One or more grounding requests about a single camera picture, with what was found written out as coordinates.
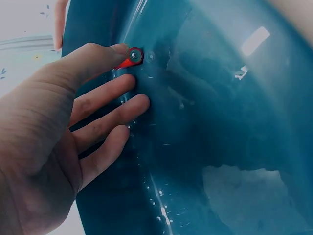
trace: fingernail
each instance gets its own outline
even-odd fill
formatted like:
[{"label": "fingernail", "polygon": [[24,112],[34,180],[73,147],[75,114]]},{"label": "fingernail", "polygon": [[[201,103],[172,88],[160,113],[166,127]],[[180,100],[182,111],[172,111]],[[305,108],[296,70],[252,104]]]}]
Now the fingernail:
[{"label": "fingernail", "polygon": [[119,43],[110,46],[117,54],[125,55],[128,52],[129,46],[125,43]]}]

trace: hand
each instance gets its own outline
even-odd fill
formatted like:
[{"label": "hand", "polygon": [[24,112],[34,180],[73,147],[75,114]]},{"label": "hand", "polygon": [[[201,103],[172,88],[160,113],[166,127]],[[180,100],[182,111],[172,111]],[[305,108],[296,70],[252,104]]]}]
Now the hand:
[{"label": "hand", "polygon": [[59,50],[62,48],[63,33],[65,27],[65,10],[68,0],[56,0],[54,6],[54,35],[53,44],[54,49]]},{"label": "hand", "polygon": [[[0,100],[1,234],[41,235],[58,227],[77,195],[120,155],[149,99],[139,94],[104,117],[69,127],[131,90],[126,74],[75,99],[77,89],[126,58],[128,47],[86,44],[44,66]],[[104,144],[81,160],[78,154]]]}]

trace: red clip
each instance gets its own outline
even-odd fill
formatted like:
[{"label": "red clip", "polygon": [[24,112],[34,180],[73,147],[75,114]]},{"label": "red clip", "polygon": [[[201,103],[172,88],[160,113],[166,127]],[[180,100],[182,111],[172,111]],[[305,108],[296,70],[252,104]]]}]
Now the red clip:
[{"label": "red clip", "polygon": [[129,66],[140,64],[143,60],[143,52],[137,47],[132,47],[127,52],[127,59],[114,69],[126,68]]}]

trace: teal plastic surface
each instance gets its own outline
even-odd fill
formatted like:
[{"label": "teal plastic surface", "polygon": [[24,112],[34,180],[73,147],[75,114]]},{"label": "teal plastic surface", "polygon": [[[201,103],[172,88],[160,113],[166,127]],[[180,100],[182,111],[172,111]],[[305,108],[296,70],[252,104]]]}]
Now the teal plastic surface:
[{"label": "teal plastic surface", "polygon": [[76,128],[151,99],[122,156],[78,194],[87,235],[312,234],[313,53],[269,5],[75,0],[63,55],[87,42],[145,57],[80,90],[137,79]]}]

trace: finger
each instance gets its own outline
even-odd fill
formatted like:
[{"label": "finger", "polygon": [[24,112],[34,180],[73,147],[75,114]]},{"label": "finger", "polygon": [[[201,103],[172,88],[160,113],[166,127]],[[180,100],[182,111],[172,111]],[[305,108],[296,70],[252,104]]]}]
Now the finger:
[{"label": "finger", "polygon": [[100,142],[116,126],[127,124],[149,108],[149,98],[139,94],[114,109],[109,114],[99,118],[87,126],[74,131],[73,136],[81,153]]},{"label": "finger", "polygon": [[65,10],[68,0],[57,0],[54,7],[54,49],[62,48],[63,33],[65,27]]},{"label": "finger", "polygon": [[130,74],[122,75],[74,100],[69,126],[72,126],[96,110],[108,104],[135,86],[135,78]]},{"label": "finger", "polygon": [[48,83],[76,92],[86,81],[123,62],[127,51],[126,44],[103,47],[87,43],[60,60],[43,66],[30,81]]},{"label": "finger", "polygon": [[80,190],[105,171],[118,158],[128,137],[128,128],[123,125],[117,126],[110,132],[106,141],[97,151],[80,160],[83,176]]}]

